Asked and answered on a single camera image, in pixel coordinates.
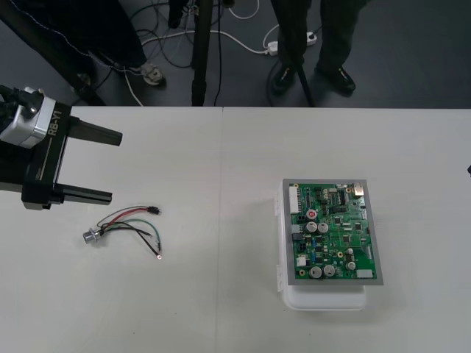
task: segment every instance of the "shoe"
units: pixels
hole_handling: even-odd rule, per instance
[[[272,92],[276,96],[282,96],[294,83],[296,70],[292,66],[283,65],[272,80]]]
[[[148,85],[161,87],[167,83],[167,80],[162,74],[162,71],[160,71],[160,69],[151,62],[147,62],[140,68],[134,68],[133,70],[140,72],[144,81]]]
[[[316,68],[316,70],[323,75],[335,89],[342,93],[350,95],[356,89],[352,77],[350,77],[342,67],[334,71],[324,71],[321,68]]]

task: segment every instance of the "wire connector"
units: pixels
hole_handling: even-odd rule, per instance
[[[147,208],[147,212],[153,215],[160,215],[160,208],[155,206],[149,206],[149,208]]]
[[[100,229],[90,228],[88,232],[83,233],[83,240],[85,240],[85,244],[95,243],[102,236],[103,232]]]

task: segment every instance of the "black shoe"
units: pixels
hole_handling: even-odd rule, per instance
[[[345,94],[352,94],[356,89],[356,85],[350,75],[340,67],[335,71],[324,71],[321,68],[316,70],[325,77],[335,89]]]
[[[282,66],[272,80],[272,92],[276,96],[282,96],[294,83],[296,70],[292,66]]]

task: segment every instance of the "power cable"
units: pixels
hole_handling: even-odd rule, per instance
[[[239,20],[249,20],[251,18],[254,18],[255,15],[257,15],[258,13],[258,10],[260,9],[260,0],[257,0],[257,9],[255,9],[255,12],[251,15],[248,15],[247,17],[242,17],[242,16],[239,16],[239,15],[236,15],[234,12],[233,12],[233,9],[229,9],[230,13],[233,14],[233,16],[235,18],[238,18]]]

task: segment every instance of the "metal frame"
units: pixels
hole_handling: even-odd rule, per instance
[[[368,216],[369,236],[371,237],[373,257],[375,258],[376,279],[296,279],[294,276],[293,238],[291,236],[291,213],[289,210],[290,184],[353,184],[363,185],[366,215]],[[380,255],[376,242],[375,225],[369,202],[368,185],[363,179],[284,179],[283,180],[283,216],[285,217],[286,262],[288,267],[288,285],[383,285]]]

